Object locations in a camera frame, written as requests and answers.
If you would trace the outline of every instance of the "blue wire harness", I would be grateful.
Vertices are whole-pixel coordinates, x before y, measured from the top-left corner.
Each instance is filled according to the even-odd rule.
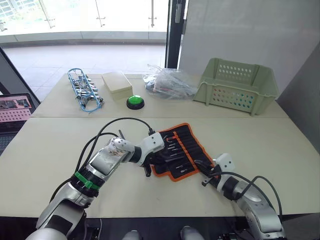
[[[92,113],[104,104],[104,99],[98,95],[98,89],[88,76],[80,68],[72,68],[68,71],[68,78],[71,82],[73,91],[78,99],[80,107],[87,113]],[[95,100],[96,108],[86,109],[89,101]]]

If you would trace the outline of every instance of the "plastic basket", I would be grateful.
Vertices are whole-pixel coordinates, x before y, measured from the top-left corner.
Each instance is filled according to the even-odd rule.
[[[193,100],[237,109],[254,116],[263,113],[278,95],[271,68],[212,58]]]

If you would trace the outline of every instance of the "beige box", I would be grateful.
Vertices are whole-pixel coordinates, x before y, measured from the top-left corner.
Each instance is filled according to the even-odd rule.
[[[113,100],[125,99],[133,95],[132,85],[123,72],[104,73],[102,79]]]

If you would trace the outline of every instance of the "laptop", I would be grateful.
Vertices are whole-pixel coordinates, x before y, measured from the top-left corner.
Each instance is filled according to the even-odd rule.
[[[29,93],[0,95],[0,155],[35,109]]]

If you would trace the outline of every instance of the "laptop screen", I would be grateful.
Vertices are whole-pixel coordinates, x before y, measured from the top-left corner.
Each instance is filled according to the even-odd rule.
[[[0,133],[19,131],[34,110],[28,93],[0,95]]]

